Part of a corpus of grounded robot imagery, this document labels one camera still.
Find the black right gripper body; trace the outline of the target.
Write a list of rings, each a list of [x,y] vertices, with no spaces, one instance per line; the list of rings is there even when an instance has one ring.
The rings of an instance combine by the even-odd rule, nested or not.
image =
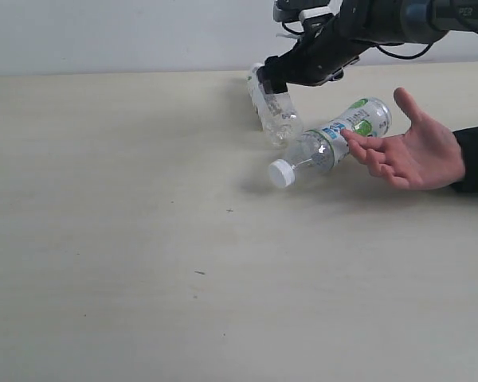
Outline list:
[[[328,7],[300,13],[303,34],[286,53],[298,61],[298,85],[320,86],[335,81],[345,67],[374,47],[364,36],[371,6],[371,1],[344,1],[336,14]]]

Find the open human hand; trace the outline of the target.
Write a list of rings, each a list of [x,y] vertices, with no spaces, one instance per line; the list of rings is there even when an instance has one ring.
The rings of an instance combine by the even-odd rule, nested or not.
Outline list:
[[[409,119],[409,129],[387,138],[342,130],[351,155],[371,176],[396,189],[435,190],[463,180],[462,150],[451,130],[423,111],[404,88],[394,90],[394,101]]]

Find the black sleeved forearm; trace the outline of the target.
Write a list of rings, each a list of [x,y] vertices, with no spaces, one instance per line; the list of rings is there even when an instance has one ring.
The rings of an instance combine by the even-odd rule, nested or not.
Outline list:
[[[450,187],[458,193],[478,193],[478,127],[454,131],[465,167],[465,175]]]

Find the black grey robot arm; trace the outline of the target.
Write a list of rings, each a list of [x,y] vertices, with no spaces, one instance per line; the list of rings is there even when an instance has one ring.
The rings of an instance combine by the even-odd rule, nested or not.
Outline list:
[[[299,22],[296,43],[268,57],[252,77],[268,94],[288,84],[315,87],[343,77],[368,49],[421,44],[430,48],[450,31],[478,35],[478,1],[344,1],[333,13],[326,1],[276,1],[273,18]]]

